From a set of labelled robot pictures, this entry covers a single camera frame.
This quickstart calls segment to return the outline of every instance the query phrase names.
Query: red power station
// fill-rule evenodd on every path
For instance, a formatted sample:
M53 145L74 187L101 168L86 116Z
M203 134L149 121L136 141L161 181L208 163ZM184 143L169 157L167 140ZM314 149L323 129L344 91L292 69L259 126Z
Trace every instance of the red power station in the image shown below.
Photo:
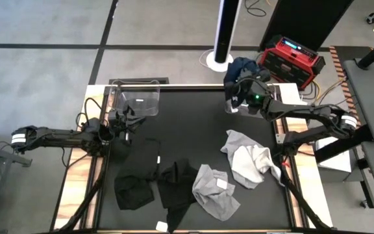
M325 65L324 57L297 42L275 36L266 45L259 62L280 82L296 83L303 90Z

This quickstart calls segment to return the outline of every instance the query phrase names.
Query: gray carpet floor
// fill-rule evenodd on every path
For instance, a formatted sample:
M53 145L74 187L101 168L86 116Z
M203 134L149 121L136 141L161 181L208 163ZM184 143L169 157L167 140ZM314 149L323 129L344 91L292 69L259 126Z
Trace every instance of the gray carpet floor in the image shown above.
M111 2L0 0L0 43L99 44ZM107 43L212 45L218 4L218 0L120 0ZM265 1L258 6L268 16L250 16L242 6L234 45L257 46L261 41L273 6ZM323 46L373 47L374 25L364 22L373 11L374 1L354 1ZM96 84L143 77L169 77L170 83L220 83L223 74L200 65L202 52L107 50ZM25 125L74 129L96 54L94 49L0 49L0 140L8 140L13 130ZM232 51L232 55L255 57L256 51ZM324 90L337 81L337 75L330 53L321 55L327 65L316 81ZM324 103L342 100L342 90L336 88ZM25 154L33 159L30 168L12 167L0 197L0 230L48 231L64 175L61 153L61 149L36 149ZM374 209L358 206L364 199L360 183L323 186L334 226L374 232Z

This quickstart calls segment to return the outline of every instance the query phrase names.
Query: clear plastic bin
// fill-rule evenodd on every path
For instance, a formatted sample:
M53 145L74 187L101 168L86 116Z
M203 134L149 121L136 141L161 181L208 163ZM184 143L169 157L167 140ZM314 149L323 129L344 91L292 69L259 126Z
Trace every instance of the clear plastic bin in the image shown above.
M158 114L160 101L160 83L158 81L124 82L116 80L112 83L110 95L114 95L112 108L119 115L132 110L133 116L155 116Z

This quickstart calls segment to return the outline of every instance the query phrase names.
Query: black garment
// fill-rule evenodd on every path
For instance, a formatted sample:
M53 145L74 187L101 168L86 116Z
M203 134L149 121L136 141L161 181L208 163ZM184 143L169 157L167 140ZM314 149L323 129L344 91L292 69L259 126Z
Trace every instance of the black garment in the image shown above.
M181 159L165 169L158 178L162 206L168 209L167 224L170 233L178 227L190 204L196 202L192 188L197 173L187 159Z
M134 140L138 141L138 147L131 149L114 183L116 201L121 210L135 210L154 200L149 182L158 177L159 142Z

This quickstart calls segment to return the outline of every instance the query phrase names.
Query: display screen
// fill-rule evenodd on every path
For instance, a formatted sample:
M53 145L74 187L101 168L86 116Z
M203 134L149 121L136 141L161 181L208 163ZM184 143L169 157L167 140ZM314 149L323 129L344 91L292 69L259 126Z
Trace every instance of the display screen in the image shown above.
M289 42L287 42L287 41L285 41L285 44L289 45L290 47L292 47L292 48L294 48L294 49L297 49L297 46L296 46L296 45L291 44L291 43L289 43Z

